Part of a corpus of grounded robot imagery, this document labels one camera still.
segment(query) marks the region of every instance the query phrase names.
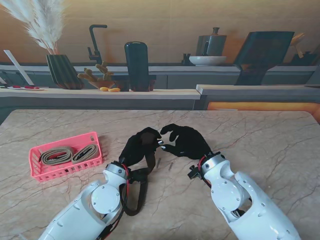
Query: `marble countertop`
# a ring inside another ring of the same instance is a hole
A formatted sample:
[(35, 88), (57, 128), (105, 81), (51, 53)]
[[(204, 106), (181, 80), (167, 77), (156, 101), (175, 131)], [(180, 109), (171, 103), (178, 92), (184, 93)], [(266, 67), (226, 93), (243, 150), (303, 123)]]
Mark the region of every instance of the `marble countertop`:
[[(199, 130), (234, 172), (246, 172), (260, 185), (302, 239), (320, 239), (320, 126), (309, 113), (41, 109), (13, 111), (0, 126), (0, 240), (38, 239), (88, 183), (104, 178), (102, 170), (118, 159), (130, 136), (169, 123)], [(98, 133), (104, 164), (42, 183), (30, 177), (30, 148), (91, 131)], [(189, 180), (197, 162), (161, 149), (159, 159), (142, 211), (124, 215), (108, 240), (236, 240), (208, 187)]]
[(68, 90), (62, 88), (44, 88), (42, 91), (14, 90), (0, 88), (1, 97), (20, 98), (61, 98), (61, 99), (189, 99), (199, 100), (200, 93), (196, 89), (154, 89), (153, 91), (120, 91), (105, 92), (98, 89)]

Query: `white bowl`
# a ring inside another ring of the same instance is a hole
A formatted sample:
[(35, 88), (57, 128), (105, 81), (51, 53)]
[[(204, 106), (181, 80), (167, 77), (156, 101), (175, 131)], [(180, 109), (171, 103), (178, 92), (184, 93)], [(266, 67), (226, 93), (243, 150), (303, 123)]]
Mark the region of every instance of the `white bowl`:
[(190, 56), (189, 60), (196, 66), (217, 66), (226, 61), (226, 56)]

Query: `dark green vase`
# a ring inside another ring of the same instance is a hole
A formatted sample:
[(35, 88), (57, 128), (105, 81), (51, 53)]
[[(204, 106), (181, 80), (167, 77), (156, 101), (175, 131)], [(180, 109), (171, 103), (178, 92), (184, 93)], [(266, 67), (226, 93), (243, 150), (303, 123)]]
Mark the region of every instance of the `dark green vase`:
[(78, 73), (66, 55), (47, 55), (46, 60), (52, 80), (58, 87), (69, 90), (79, 90), (84, 87), (84, 83), (77, 77)]

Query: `orange panel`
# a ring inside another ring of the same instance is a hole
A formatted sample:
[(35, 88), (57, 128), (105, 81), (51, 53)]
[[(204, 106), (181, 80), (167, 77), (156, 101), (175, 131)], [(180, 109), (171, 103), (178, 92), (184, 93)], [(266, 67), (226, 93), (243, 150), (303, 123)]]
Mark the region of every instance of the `orange panel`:
[(320, 104), (312, 102), (210, 102), (207, 110), (305, 111), (320, 123)]

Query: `pampas grass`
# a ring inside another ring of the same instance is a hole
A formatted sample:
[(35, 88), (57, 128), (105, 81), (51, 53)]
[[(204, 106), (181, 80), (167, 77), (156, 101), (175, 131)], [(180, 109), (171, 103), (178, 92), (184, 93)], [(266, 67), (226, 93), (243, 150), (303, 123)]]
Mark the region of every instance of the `pampas grass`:
[(0, 0), (14, 18), (25, 23), (26, 31), (50, 54), (59, 54), (57, 41), (64, 27), (64, 0)]

